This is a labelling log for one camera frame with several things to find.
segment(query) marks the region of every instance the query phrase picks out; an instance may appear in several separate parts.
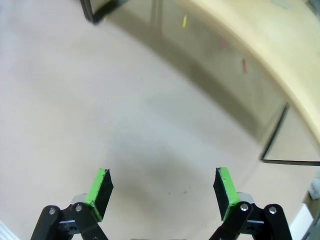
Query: green tape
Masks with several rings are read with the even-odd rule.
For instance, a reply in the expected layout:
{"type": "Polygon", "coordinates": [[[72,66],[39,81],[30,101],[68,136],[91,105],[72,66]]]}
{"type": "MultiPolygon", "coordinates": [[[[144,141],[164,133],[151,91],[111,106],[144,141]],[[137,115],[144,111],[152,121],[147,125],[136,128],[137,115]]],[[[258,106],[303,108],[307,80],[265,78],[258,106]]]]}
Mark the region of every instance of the green tape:
{"type": "Polygon", "coordinates": [[[96,174],[93,184],[91,186],[91,189],[89,193],[86,195],[86,198],[84,200],[84,203],[93,209],[94,214],[99,222],[103,220],[103,217],[100,215],[97,209],[96,202],[97,202],[97,197],[98,197],[101,184],[104,181],[106,173],[107,173],[106,169],[100,168],[98,170],[98,173],[96,174]]]}
{"type": "Polygon", "coordinates": [[[218,171],[224,186],[226,196],[228,198],[228,207],[223,217],[223,221],[225,221],[230,214],[231,208],[234,207],[240,200],[239,200],[235,185],[232,182],[228,168],[220,167],[218,171]]]}

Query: silver bolt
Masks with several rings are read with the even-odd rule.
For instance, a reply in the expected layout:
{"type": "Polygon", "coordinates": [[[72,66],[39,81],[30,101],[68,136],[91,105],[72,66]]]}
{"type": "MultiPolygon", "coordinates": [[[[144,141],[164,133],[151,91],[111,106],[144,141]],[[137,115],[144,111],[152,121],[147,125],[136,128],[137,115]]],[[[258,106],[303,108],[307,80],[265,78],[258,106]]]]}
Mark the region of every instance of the silver bolt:
{"type": "Polygon", "coordinates": [[[82,210],[82,206],[81,206],[81,205],[76,206],[76,207],[75,207],[75,210],[76,210],[77,212],[80,212],[80,211],[82,210]]]}
{"type": "Polygon", "coordinates": [[[50,208],[50,210],[49,210],[49,214],[50,215],[52,215],[52,214],[54,214],[56,212],[56,210],[52,207],[52,208],[50,208]]]}
{"type": "Polygon", "coordinates": [[[275,214],[277,212],[277,209],[274,206],[272,206],[272,207],[269,208],[269,212],[271,214],[275,214]]]}
{"type": "Polygon", "coordinates": [[[249,209],[249,207],[246,203],[243,203],[243,204],[241,204],[240,209],[245,212],[249,209]]]}

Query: floor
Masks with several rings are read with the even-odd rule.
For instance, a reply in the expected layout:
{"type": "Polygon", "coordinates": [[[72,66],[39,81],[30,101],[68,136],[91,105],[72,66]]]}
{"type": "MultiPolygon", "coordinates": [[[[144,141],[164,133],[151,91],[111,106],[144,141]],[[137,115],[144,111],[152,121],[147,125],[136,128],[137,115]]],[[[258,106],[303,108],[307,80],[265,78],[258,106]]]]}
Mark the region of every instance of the floor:
{"type": "Polygon", "coordinates": [[[98,168],[114,184],[101,224],[109,239],[192,240],[220,221],[215,168],[242,189],[281,109],[261,106],[281,97],[250,96],[265,111],[257,120],[175,43],[135,35],[153,27],[123,28],[126,10],[93,26],[77,0],[0,6],[0,216],[19,238],[43,207],[87,192],[98,168]]]}

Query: yellow object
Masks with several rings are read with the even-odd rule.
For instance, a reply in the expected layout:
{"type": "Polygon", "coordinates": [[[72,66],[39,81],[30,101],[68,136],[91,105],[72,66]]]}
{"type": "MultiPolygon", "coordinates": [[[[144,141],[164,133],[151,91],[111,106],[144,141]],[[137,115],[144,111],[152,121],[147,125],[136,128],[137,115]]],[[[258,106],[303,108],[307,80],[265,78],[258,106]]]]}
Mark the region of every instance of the yellow object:
{"type": "Polygon", "coordinates": [[[320,147],[320,22],[304,1],[179,0],[253,59],[297,110],[320,147]]]}
{"type": "Polygon", "coordinates": [[[182,23],[182,27],[185,28],[187,25],[187,14],[184,15],[184,18],[183,18],[183,23],[182,23]]]}

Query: screw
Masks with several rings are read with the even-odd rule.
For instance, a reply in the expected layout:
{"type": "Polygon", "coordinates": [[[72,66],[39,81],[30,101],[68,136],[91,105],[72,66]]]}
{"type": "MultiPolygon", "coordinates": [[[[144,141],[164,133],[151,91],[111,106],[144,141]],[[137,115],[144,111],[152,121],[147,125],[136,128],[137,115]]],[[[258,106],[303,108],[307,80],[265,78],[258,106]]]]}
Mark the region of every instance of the screw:
{"type": "Polygon", "coordinates": [[[275,214],[277,212],[277,209],[274,206],[272,206],[272,207],[269,208],[269,212],[271,214],[275,214]]]}
{"type": "Polygon", "coordinates": [[[52,208],[50,208],[50,210],[49,210],[49,214],[50,215],[52,215],[52,214],[54,214],[56,212],[56,210],[52,207],[52,208]]]}
{"type": "Polygon", "coordinates": [[[249,209],[249,207],[248,207],[248,205],[247,205],[246,203],[243,203],[243,204],[240,206],[240,209],[245,212],[245,211],[247,211],[247,210],[249,209]]]}
{"type": "Polygon", "coordinates": [[[78,206],[75,207],[75,210],[77,212],[80,212],[82,210],[82,206],[79,204],[78,206]]]}

